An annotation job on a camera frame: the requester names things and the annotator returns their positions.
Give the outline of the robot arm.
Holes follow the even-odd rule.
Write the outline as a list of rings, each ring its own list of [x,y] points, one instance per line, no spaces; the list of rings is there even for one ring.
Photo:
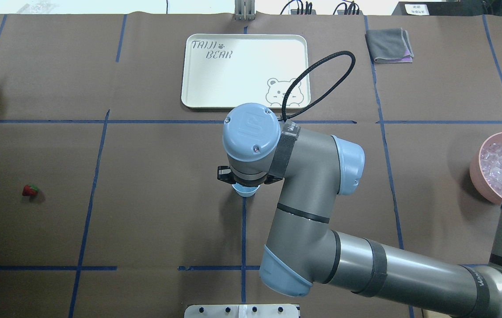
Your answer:
[[[328,284],[453,318],[502,318],[502,200],[496,212],[471,185],[479,141],[495,128],[322,130],[247,103],[225,117],[229,166],[218,178],[283,180],[259,270],[276,292]]]

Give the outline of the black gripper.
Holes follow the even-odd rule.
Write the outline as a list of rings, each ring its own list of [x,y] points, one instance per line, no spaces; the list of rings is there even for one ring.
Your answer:
[[[268,173],[261,172],[259,175],[247,175],[246,178],[240,177],[234,173],[233,169],[229,166],[219,166],[217,167],[217,179],[225,183],[235,185],[262,185],[262,184],[273,184],[275,182],[281,181],[282,178],[270,175]]]

